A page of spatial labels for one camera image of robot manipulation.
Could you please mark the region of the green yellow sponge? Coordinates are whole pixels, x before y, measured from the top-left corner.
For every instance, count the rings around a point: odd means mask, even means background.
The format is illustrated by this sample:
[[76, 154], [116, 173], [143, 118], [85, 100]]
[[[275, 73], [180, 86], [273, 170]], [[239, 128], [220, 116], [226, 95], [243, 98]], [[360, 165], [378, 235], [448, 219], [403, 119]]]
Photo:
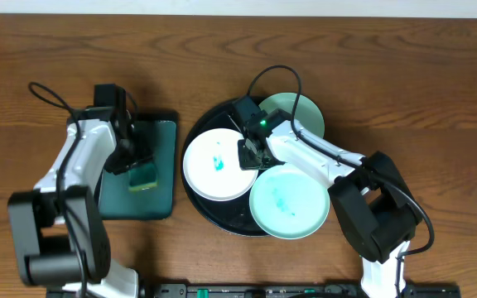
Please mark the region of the green yellow sponge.
[[128, 172], [128, 189], [132, 192], [157, 186], [157, 168], [153, 162], [140, 164]]

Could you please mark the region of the white plate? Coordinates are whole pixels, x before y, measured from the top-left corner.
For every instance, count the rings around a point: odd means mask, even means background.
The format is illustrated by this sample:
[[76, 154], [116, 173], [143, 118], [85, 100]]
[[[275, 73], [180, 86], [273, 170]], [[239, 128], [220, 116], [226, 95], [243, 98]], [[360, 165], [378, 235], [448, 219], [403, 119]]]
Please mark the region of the white plate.
[[215, 128], [202, 132], [188, 145], [183, 156], [183, 174], [199, 196], [216, 202], [244, 195], [258, 177], [257, 170], [239, 165], [240, 132]]

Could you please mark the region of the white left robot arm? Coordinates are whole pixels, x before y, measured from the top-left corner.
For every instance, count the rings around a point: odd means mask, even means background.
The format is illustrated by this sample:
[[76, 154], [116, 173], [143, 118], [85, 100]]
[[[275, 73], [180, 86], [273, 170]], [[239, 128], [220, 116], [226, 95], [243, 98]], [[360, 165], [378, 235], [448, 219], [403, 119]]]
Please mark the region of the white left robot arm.
[[104, 171], [123, 173], [134, 157], [133, 125], [120, 108], [70, 111], [55, 162], [32, 190], [7, 202], [18, 275], [76, 297], [139, 297], [140, 277], [112, 259], [95, 201]]

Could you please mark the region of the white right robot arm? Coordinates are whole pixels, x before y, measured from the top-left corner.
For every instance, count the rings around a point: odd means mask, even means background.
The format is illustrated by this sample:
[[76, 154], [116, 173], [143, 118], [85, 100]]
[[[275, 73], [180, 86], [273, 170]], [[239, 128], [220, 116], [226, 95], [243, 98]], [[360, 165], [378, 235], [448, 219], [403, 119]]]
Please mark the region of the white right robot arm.
[[380, 151], [366, 157], [343, 150], [308, 131], [280, 109], [234, 111], [244, 139], [238, 144], [243, 169], [290, 164], [324, 186], [341, 230], [363, 258], [361, 287], [369, 297], [400, 297], [405, 258], [419, 223], [431, 221], [414, 200], [392, 159]]

